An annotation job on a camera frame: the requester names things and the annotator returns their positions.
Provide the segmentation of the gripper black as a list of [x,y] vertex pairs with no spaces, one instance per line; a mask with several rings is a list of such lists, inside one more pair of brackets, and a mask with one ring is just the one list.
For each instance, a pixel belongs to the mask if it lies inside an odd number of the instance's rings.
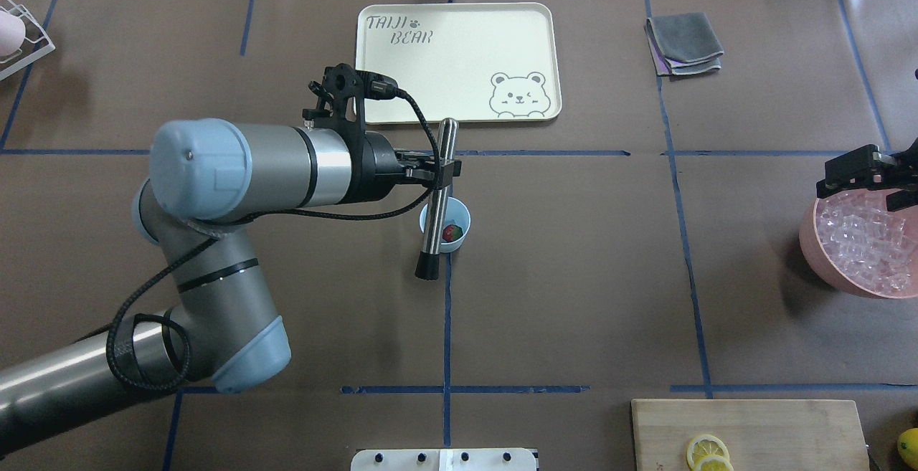
[[841,192],[895,189],[886,196],[886,210],[902,211],[917,206],[916,156],[891,156],[868,144],[832,158],[824,164],[824,179],[816,184],[817,199]]
[[377,202],[397,184],[448,188],[459,178],[463,162],[456,158],[436,160],[426,152],[399,152],[381,133],[365,132],[351,148],[351,204]]

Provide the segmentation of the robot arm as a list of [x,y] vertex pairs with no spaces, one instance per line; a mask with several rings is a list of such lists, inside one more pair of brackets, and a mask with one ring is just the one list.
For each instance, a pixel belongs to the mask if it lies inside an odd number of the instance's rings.
[[394,213],[427,202],[415,274],[437,279],[445,194],[461,171],[457,131],[455,119],[440,122],[427,156],[394,150],[382,134],[343,118],[296,127],[216,118],[164,124],[131,213],[167,265],[104,328],[2,371],[2,454],[189,382],[238,394],[284,370],[288,334],[246,232],[259,217],[332,219],[322,206],[377,202],[397,184],[419,184],[422,196]]

